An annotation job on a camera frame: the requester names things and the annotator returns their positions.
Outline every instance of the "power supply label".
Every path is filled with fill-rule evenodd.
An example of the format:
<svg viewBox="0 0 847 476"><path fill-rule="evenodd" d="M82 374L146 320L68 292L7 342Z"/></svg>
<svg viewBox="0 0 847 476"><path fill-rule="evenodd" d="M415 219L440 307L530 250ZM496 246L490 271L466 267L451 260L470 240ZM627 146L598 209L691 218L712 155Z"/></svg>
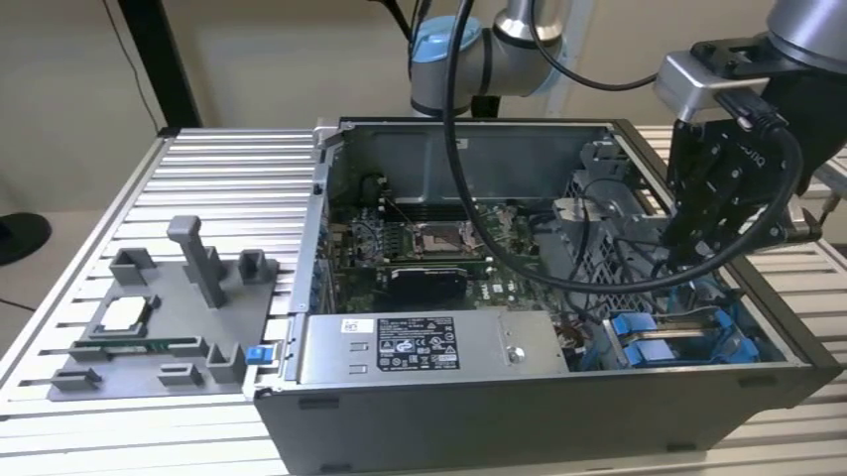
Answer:
<svg viewBox="0 0 847 476"><path fill-rule="evenodd" d="M383 372L456 370L452 317L378 319L378 367Z"/></svg>

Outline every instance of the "slotted aluminum surface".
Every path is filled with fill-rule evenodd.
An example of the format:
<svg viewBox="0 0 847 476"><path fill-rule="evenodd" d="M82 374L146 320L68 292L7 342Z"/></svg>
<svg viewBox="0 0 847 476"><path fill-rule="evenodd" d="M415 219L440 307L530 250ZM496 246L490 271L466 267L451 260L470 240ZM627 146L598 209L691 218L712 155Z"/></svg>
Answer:
<svg viewBox="0 0 847 476"><path fill-rule="evenodd" d="M667 157L670 129L648 127L642 133ZM3 360L15 370L0 390L0 415L8 416L0 418L0 455L7 456L0 474L284 474L254 406L242 396L52 404L43 379L66 361L52 350L67 347L92 317L110 284L106 263L115 250L147 246L158 259L178 259L164 235L175 213L200 214L207 243L224 255L263 248L280 261L264 336L274 340L283 335L310 154L310 131L186 131L154 147L123 201L92 234L90 251L70 267L67 284L60 282L52 291ZM758 254L753 261L847 366L845 259L818 243ZM846 377L795 409L757 415L706 453L448 474L843 474Z"/></svg>

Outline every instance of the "black cable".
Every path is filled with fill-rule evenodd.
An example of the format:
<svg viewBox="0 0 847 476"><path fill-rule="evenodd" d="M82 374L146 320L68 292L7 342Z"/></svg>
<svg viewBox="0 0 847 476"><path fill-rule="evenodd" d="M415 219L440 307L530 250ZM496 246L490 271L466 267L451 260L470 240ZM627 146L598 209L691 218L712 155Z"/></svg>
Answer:
<svg viewBox="0 0 847 476"><path fill-rule="evenodd" d="M412 57L415 56L415 46L419 42L419 33L422 32L422 23L424 22L426 14L428 12L430 0L415 0L415 6L412 7L412 37L410 38L410 44L407 47L407 71L410 77L412 77Z"/></svg>
<svg viewBox="0 0 847 476"><path fill-rule="evenodd" d="M144 97L144 90L142 89L142 79L139 78L138 68L135 67L132 58L130 57L127 46L123 44L123 38L120 37L120 32L118 32L118 25L115 24L115 17L112 17L111 15L111 9L108 8L108 3L106 2L106 0L100 0L100 2L103 4L103 8L106 9L106 15L108 16L108 23L111 24L111 29L115 31L115 37L118 38L118 44L120 45L120 50L123 51L123 57L127 58L127 62L130 63L130 67L132 68L132 77L135 78L135 88L138 89L138 95L142 97L142 103L144 104L144 109L147 109L150 122L154 123L154 129L158 134L159 122L156 121L156 116L154 116L154 111L150 109L150 104L147 103L147 97Z"/></svg>
<svg viewBox="0 0 847 476"><path fill-rule="evenodd" d="M455 182L456 192L462 202L462 207L467 213L468 220L474 225L474 230L480 238L480 241L486 245L488 252L495 259L500 261L503 266L510 268L518 275L528 280L536 281L554 288L559 288L564 291L575 293L592 293L602 295L626 295L634 293L647 293L654 290L670 288L692 281L695 278L715 271L724 266L737 256L743 254L753 248L755 240L763 236L767 232L771 224L779 219L785 207L797 190L797 184L799 182L802 167L803 167L803 154L797 143L797 139L785 128L774 128L767 131L762 139L766 141L774 141L782 150L785 170L782 171L782 183L777 191L773 202L767 205L759 218L747 229L747 231L738 237L738 239L724 247L710 259L698 264L692 268L650 281L639 281L635 283L602 285L598 283L580 283L571 280L562 280L550 275L538 273L524 266L524 264L510 255L510 253L500 247L494 240L488 230L484 227L479 212L474 205L474 197L467 187L467 180L464 178L464 170L462 168L462 160L459 157L459 150L456 147L456 133L455 133L455 117L452 111L455 110L455 81L456 81L456 69L459 63L459 47L460 36L467 25L467 19L470 18L471 8L474 7L472 0L462 0L459 4L459 10L456 15L456 21L452 26L452 32L450 35L450 45L447 50L447 65L444 69L444 96L442 101L442 118L443 118L443 133L444 133L444 148L447 153L447 161L450 163L450 170L452 172L452 180Z"/></svg>
<svg viewBox="0 0 847 476"><path fill-rule="evenodd" d="M594 89L599 89L600 91L628 91L631 89L638 89L642 86L646 86L651 82L656 80L656 74L651 74L647 77L638 79L636 81L628 82L627 84L606 84L604 82L596 82L588 79L587 77L576 74L566 66L554 58L554 56L544 48L544 44L542 42L542 38L539 38L539 31L536 30L536 21L535 21L535 2L536 0L530 0L530 35L532 35L532 41L535 42L535 46L544 57L544 60L554 67L554 69L560 72L564 76L567 76L571 80L582 84L583 86L591 87Z"/></svg>
<svg viewBox="0 0 847 476"><path fill-rule="evenodd" d="M34 307L30 307L26 304L20 304L19 302L14 302L12 300L6 300L2 297L0 297L0 302L3 302L4 304L12 305L15 307L20 307L22 309L28 310L31 312L36 311Z"/></svg>
<svg viewBox="0 0 847 476"><path fill-rule="evenodd" d="M388 13L392 14L392 18L395 19L395 23L398 24L398 28L403 32L403 36L407 38L407 42L412 40L412 30L410 28L410 23L407 22L407 17L403 15L403 10L400 9L400 5L398 5L398 0L371 0L374 2L379 2L383 4Z"/></svg>
<svg viewBox="0 0 847 476"><path fill-rule="evenodd" d="M583 196L583 234L580 237L580 248L578 250L578 256L574 259L574 268L571 269L571 273L568 274L568 280L572 280L583 268L586 263L586 254L588 252L588 243L590 236L592 232L592 220L588 216L588 207L586 205L586 197ZM578 314L578 317L582 320L588 320L596 325L602 325L602 322L594 318L594 316L586 311L586 306L588 305L590 295L586 295L586 304L583 306L576 305L574 302L574 298L571 297L571 293L566 292L566 303Z"/></svg>

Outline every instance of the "wire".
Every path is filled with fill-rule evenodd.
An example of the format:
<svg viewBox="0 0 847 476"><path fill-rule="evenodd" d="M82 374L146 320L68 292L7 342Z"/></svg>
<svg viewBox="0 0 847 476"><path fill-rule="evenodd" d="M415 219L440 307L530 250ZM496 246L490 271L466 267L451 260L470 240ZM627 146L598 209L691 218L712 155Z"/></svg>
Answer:
<svg viewBox="0 0 847 476"><path fill-rule="evenodd" d="M156 116L154 116L154 111L150 109L150 103L147 102L147 97L144 96L144 90L142 89L142 79L139 77L138 68L135 67L135 63L132 62L132 57L130 56L130 52L127 51L127 46L123 43L123 38L120 37L120 32L118 31L118 25L115 24L115 17L112 17L111 15L111 9L108 8L108 3L106 0L100 0L100 3L103 4L103 8L106 9L106 15L108 16L108 23L111 24L111 29L115 32L115 37L118 38L118 44L120 45L120 50L123 51L123 57L127 58L127 62L130 63L130 67L132 68L132 77L135 78L135 88L138 89L138 95L142 98L144 109L147 109L150 122L154 123L154 132L158 134L159 122L156 121Z"/></svg>
<svg viewBox="0 0 847 476"><path fill-rule="evenodd" d="M628 82L626 84L606 84L604 82L596 82L588 79L587 77L576 74L566 66L554 58L554 56L547 51L544 44L542 42L542 38L539 38L539 31L536 29L536 21L535 21L535 3L536 0L530 0L530 35L532 35L532 41L535 42L535 46L539 50L539 53L544 57L544 60L554 67L554 69L560 72L564 76L567 76L571 80L582 84L583 86L591 87L594 89L599 89L600 91L628 91L631 89L638 89L642 86L646 86L651 82L656 80L656 74L650 74L647 77L638 79L636 81Z"/></svg>
<svg viewBox="0 0 847 476"><path fill-rule="evenodd" d="M14 302L12 300L3 299L2 297L0 297L0 302L3 302L4 304L12 305L15 307L20 307L22 309L28 310L31 312L36 311L34 307L30 307L26 304L20 304L19 302Z"/></svg>
<svg viewBox="0 0 847 476"><path fill-rule="evenodd" d="M388 197L384 197L386 202L398 210L398 212L403 215L404 219L410 222L410 224L412 226L415 226L415 222L412 221L412 219L410 218L408 215L406 215L403 213L403 211L400 210L400 208L398 207L398 204L392 202L392 200Z"/></svg>
<svg viewBox="0 0 847 476"><path fill-rule="evenodd" d="M588 243L590 236L592 232L592 220L588 215L588 206L586 205L586 196L583 195L583 236L580 237L580 248L578 250L578 256L574 259L574 268L571 269L571 274L568 275L568 279L572 280L583 268L586 263L586 253L588 251ZM583 306L578 306L574 302L574 298L571 297L571 293L566 293L566 303L578 314L582 320L588 320L595 325L602 325L602 322L596 320L596 318L586 311L586 306L588 305L590 295L586 295L586 304Z"/></svg>
<svg viewBox="0 0 847 476"><path fill-rule="evenodd" d="M474 230L479 236L480 241L486 245L488 252L495 259L500 261L503 266L510 268L518 275L528 280L543 283L554 288L559 288L564 291L576 293L592 293L602 295L626 295L634 293L646 293L663 288L680 285L695 278L715 271L724 266L737 256L750 250L754 246L755 240L763 236L771 224L779 219L785 207L797 190L797 184L799 183L799 177L803 167L803 154L797 143L797 139L785 128L774 128L762 137L766 141L771 140L782 150L782 159L785 164L785 170L782 171L782 182L779 189L774 196L773 202L767 205L759 218L746 230L746 232L737 238L737 240L727 245L711 258L696 266L687 270L666 276L663 278L651 279L648 281L639 281L635 283L624 284L598 284L598 283L582 283L572 280L562 280L550 275L542 274L535 270L527 268L524 264L510 255L510 253L500 247L494 240L488 230L484 227L479 212L474 204L474 197L467 186L467 180L464 178L464 170L462 168L462 160L459 157L459 150L456 147L456 132L455 132L455 117L452 111L455 110L455 83L456 83L456 69L459 63L459 47L460 36L467 25L467 19L470 18L471 8L474 7L474 0L462 0L459 4L456 20L452 25L452 32L450 34L450 44L447 49L447 64L444 69L444 95L442 98L442 119L443 119L443 134L444 134L444 149L447 153L447 161L450 164L450 171L452 173L452 180L455 182L458 196L462 202L462 207L467 214L468 221L474 225Z"/></svg>
<svg viewBox="0 0 847 476"><path fill-rule="evenodd" d="M719 305L704 305L702 307L695 307L694 309L688 309L683 312L667 312L664 314L652 314L654 317L684 317L691 314L696 314L698 312L704 312L707 310L722 310Z"/></svg>
<svg viewBox="0 0 847 476"><path fill-rule="evenodd" d="M407 39L407 42L412 40L412 31L410 29L410 23L407 22L407 17L403 15L403 10L398 5L398 0L372 0L383 4L388 13L392 14L392 18L395 19L395 23L398 24L398 28L403 33L403 36Z"/></svg>

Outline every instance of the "circuit board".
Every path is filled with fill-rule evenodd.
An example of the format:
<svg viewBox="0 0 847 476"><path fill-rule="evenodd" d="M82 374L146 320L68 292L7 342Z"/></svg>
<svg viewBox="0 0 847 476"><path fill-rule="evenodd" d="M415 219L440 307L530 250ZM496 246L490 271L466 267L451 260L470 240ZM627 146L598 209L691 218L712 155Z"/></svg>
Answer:
<svg viewBox="0 0 847 476"><path fill-rule="evenodd" d="M539 246L516 206L480 205L495 240L539 269ZM562 296L498 266L466 220L387 221L362 209L334 225L340 312L506 307L562 312Z"/></svg>

